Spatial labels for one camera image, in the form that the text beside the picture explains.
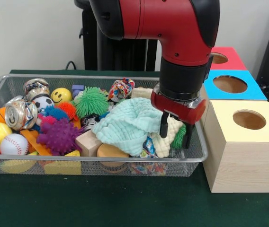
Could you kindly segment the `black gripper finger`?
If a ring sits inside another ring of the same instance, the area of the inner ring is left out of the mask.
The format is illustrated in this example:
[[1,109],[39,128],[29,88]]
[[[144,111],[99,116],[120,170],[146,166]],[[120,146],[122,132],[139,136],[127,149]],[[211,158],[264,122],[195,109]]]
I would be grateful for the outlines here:
[[186,133],[184,134],[183,140],[182,140],[183,148],[186,148],[186,149],[189,148],[194,127],[195,127],[194,125],[185,123]]
[[160,124],[160,136],[162,138],[166,138],[167,137],[167,132],[168,132],[168,122],[167,119],[169,117],[169,113],[164,111],[162,113],[162,117],[161,117],[161,124]]

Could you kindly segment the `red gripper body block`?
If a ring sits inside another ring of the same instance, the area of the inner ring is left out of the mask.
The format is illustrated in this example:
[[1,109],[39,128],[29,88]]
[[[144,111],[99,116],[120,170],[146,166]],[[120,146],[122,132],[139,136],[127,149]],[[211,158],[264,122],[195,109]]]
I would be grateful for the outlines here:
[[191,102],[179,102],[165,97],[160,93],[159,84],[152,91],[151,103],[162,112],[161,125],[167,124],[170,115],[181,122],[193,125],[201,119],[206,109],[206,100],[199,96]]

